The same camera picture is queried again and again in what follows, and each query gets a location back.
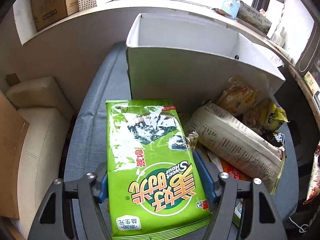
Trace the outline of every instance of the snack bag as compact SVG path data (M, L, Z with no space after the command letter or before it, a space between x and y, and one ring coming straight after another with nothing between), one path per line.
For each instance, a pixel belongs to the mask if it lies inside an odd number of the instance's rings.
M216 105L233 116L238 116L252 108L259 93L259 90L246 85L241 77L234 76L229 79L229 85L217 100Z
M253 108L260 116L260 125L265 130L275 131L288 122L285 110L271 98L267 98Z
M184 130L196 131L201 144L275 193L285 161L283 147L272 146L210 101L193 113Z
M106 105L112 239L171 239L207 225L210 210L172 102Z
M217 166L220 172L225 171L235 179L252 181L252 178L250 178L248 175L232 166L230 163L226 162L224 159L220 158L209 149L205 148L204 151L208 155L210 161Z
M311 177L310 177L310 182L308 186L307 199L303 204L308 204L312 202L320 194L320 165L318 162L319 155L320 155L320 142L314 154Z
M243 114L242 122L245 126L249 127L258 135L262 135L261 125L260 125L260 116L257 112L248 111Z

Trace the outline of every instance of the cardboard box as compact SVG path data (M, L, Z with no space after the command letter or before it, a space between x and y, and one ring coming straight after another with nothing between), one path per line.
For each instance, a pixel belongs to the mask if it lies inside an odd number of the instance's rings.
M78 0L31 0L37 31L79 11Z
M246 5L242 1L240 1L240 8L237 14L237 18L249 23L265 35L268 34L268 31L272 24L272 22L270 22L267 18L260 14L259 11L249 5Z
M127 47L132 99L170 98L179 112L217 100L232 76L260 90L257 99L285 81L245 36L202 17L139 14Z
M19 218L18 169L29 123L3 93L0 93L0 112L0 216Z

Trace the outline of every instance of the sofa armrest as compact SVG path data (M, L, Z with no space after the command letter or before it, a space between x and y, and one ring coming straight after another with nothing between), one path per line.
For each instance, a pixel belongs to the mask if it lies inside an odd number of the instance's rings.
M54 77L42 77L10 87L6 97L16 108L55 107L70 122L74 110L64 97Z

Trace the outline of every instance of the white cable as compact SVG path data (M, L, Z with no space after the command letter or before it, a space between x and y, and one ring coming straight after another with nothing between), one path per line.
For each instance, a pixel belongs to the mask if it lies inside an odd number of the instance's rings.
M290 221L291 221L292 223L294 223L294 224L297 226L297 228L299 228L299 232L300 232L300 233L305 233L305 232L306 232L306 230L305 230L303 227L306 227L306 229L307 229L308 224L303 224L302 226L298 226L297 223L294 222L294 221L291 219L291 217L289 217L289 219L290 219Z
M314 37L315 37L315 35L316 35L317 28L318 28L318 25L316 26L315 33L313 34L312 40L311 40L311 42L310 42L310 44L309 44L309 46L308 46L308 48L307 48L306 52L304 53L304 55L302 56L302 58L301 58L301 60L300 60L300 62L299 62L298 69L299 69L299 71L300 71L300 72L304 72L304 71L308 68L308 66L310 65L310 62L311 62L311 60L312 60L313 56L315 55L315 52L316 52L316 50L317 50L317 48L318 48L319 41L320 41L320 37L319 37L319 40L318 40L318 43L317 43L316 49L315 49L315 51L313 52L312 57L311 57L311 59L310 59L310 61L309 61L308 65L306 66L306 68L305 68L304 70L301 70L301 69L300 69L300 63L301 63L301 61L303 60L304 56L306 55L306 53L307 53L308 49L310 48L310 45L311 45L311 43L312 43L312 41L313 41L313 38L314 38Z

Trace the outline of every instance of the white cardboard box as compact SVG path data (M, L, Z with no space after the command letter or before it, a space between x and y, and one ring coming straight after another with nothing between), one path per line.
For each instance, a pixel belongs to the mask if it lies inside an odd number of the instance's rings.
M214 102L234 75L259 89L260 98L285 81L246 37L197 16L139 14L127 47L132 99L168 98L182 112Z

